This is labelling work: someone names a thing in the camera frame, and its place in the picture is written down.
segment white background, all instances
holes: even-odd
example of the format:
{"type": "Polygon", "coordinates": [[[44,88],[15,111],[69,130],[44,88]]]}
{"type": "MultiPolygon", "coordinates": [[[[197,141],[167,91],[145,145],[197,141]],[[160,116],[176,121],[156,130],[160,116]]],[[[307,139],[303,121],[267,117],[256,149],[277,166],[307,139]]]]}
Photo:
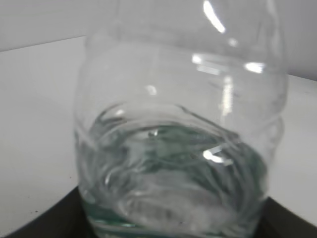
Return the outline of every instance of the white background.
{"type": "MultiPolygon", "coordinates": [[[[0,51],[84,35],[96,1],[0,0],[0,51]]],[[[289,73],[317,80],[317,1],[276,1],[286,34],[289,73]]]]}

